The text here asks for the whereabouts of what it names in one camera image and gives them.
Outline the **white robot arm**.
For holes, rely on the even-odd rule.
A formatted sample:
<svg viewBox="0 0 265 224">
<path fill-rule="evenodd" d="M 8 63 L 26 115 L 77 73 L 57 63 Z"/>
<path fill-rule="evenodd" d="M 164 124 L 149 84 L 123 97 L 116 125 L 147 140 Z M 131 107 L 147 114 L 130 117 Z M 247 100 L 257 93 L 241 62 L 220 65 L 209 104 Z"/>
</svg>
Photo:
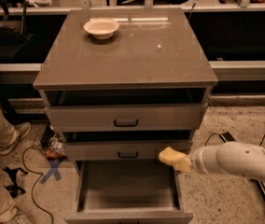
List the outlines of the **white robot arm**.
<svg viewBox="0 0 265 224">
<path fill-rule="evenodd" d="M 265 148 L 236 141 L 200 147 L 180 158 L 174 168 L 178 172 L 195 170 L 203 175 L 237 175 L 265 182 Z"/>
</svg>

